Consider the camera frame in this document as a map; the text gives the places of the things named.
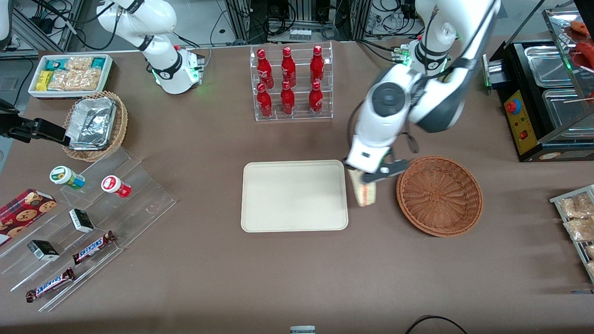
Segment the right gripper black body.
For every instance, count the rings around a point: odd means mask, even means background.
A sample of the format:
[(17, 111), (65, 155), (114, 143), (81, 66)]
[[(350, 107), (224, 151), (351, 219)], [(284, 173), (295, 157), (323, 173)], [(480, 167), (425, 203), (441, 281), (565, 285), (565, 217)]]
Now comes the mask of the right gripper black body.
[(13, 104), (0, 99), (0, 135), (10, 138), (13, 129), (21, 126), (19, 110)]

